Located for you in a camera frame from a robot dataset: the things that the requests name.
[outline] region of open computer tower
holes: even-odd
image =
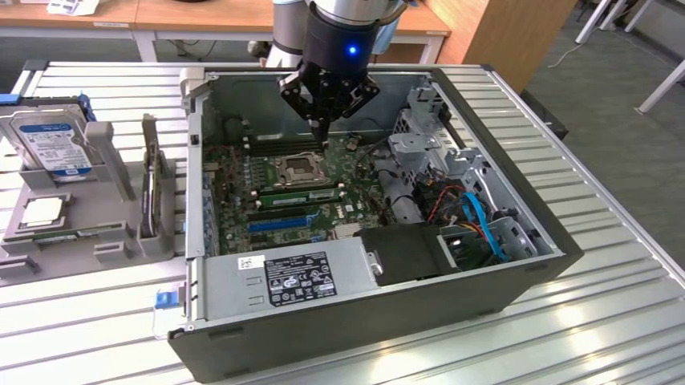
[[[583,255],[441,69],[376,69],[325,152],[283,75],[211,70],[186,98],[170,344],[205,383],[500,312]]]

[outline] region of blue latch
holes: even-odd
[[[2,105],[19,104],[20,100],[22,100],[20,94],[0,94],[0,104]]]
[[[181,306],[179,302],[179,293],[177,291],[163,291],[158,293],[158,297],[155,299],[154,308],[159,309],[170,309],[173,307]]]

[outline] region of warning label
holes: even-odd
[[[79,138],[70,124],[27,125],[19,130],[46,170],[59,175],[78,175],[90,171],[89,155],[85,148],[74,143]]]
[[[337,295],[326,253],[265,261],[269,301],[274,306]]]

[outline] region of white sticker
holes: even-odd
[[[75,235],[62,235],[59,237],[35,239],[34,242],[39,245],[50,245],[51,243],[59,243],[64,241],[74,241],[78,237]]]
[[[109,26],[110,28],[129,28],[127,22],[94,22],[94,26]]]
[[[333,191],[333,190],[310,192],[310,199],[333,198],[334,194],[336,194],[336,191]]]
[[[70,124],[34,124],[19,130],[46,170],[64,176],[90,172],[89,155],[72,142],[75,133]]]
[[[271,202],[271,204],[274,206],[294,205],[297,203],[305,203],[306,201],[308,201],[308,198],[290,198],[290,199],[279,199],[279,200]]]
[[[238,270],[257,269],[258,267],[265,267],[263,255],[238,258]]]
[[[81,237],[94,237],[95,235],[101,235],[101,229],[79,230],[79,231],[76,231],[76,234]]]
[[[320,285],[320,291],[324,290],[332,290],[336,286],[332,283],[328,283],[325,285]]]

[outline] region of barcode sticker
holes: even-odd
[[[110,28],[129,28],[127,22],[94,22],[94,26],[107,26]]]
[[[238,258],[238,270],[257,269],[265,267],[265,256],[251,255],[250,257]]]

